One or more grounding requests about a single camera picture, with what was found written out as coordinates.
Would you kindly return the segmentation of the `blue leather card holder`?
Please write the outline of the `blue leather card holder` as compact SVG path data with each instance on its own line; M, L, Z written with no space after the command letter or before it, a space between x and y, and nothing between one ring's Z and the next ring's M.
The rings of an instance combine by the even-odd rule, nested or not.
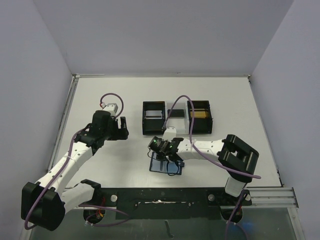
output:
M149 171L154 173L167 174L170 177L181 175L185 163L182 160L170 162L161 159L155 152L152 152L150 157Z

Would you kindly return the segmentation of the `black white card tray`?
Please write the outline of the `black white card tray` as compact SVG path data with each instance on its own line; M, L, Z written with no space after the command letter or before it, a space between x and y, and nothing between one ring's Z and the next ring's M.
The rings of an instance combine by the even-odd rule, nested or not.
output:
M192 133L194 135L209 135L213 130L213 118L208 100L194 100L195 111L207 111L209 118L194 118ZM146 119L147 110L161 110L162 119ZM176 128L177 135L188 135L191 127L190 116L192 106L189 100L174 104L173 101L144 101L142 104L142 134L144 136L163 135L165 129Z

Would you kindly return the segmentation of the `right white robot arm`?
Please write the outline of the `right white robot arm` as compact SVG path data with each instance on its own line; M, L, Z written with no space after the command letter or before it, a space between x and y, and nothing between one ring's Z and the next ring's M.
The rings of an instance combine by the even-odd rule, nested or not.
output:
M247 184L262 177L255 174L259 153L242 139L233 134L220 140L191 140L174 137L164 140L157 136L150 141L148 148L161 160L175 163L185 160L207 160L228 172L224 191L239 197Z

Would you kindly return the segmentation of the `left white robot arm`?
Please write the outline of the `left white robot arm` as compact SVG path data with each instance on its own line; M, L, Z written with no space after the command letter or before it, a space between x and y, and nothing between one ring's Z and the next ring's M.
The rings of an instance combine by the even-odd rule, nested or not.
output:
M106 141L127 140L129 131L124 116L116 117L109 111L97 110L92 121L71 138L68 151L57 164L35 183L22 188L21 218L24 228L39 226L54 231L66 213L82 205L97 207L103 201L101 185L84 179L73 188L66 186L79 169L104 146Z

